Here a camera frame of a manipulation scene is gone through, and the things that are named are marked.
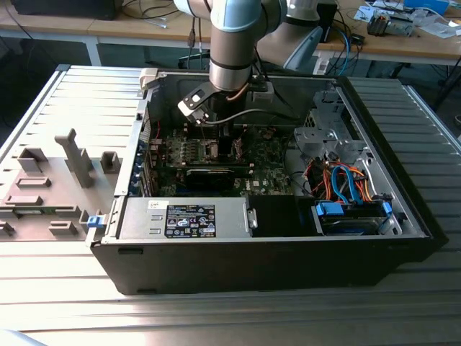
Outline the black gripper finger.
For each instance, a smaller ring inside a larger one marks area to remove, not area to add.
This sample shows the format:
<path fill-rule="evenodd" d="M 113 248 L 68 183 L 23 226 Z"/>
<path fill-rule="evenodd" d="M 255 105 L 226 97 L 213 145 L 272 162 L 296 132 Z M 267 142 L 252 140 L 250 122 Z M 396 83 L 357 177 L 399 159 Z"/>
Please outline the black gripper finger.
<path fill-rule="evenodd" d="M 218 157 L 219 159 L 227 158 L 232 151 L 233 136 L 232 128 L 229 125 L 218 126 Z"/>

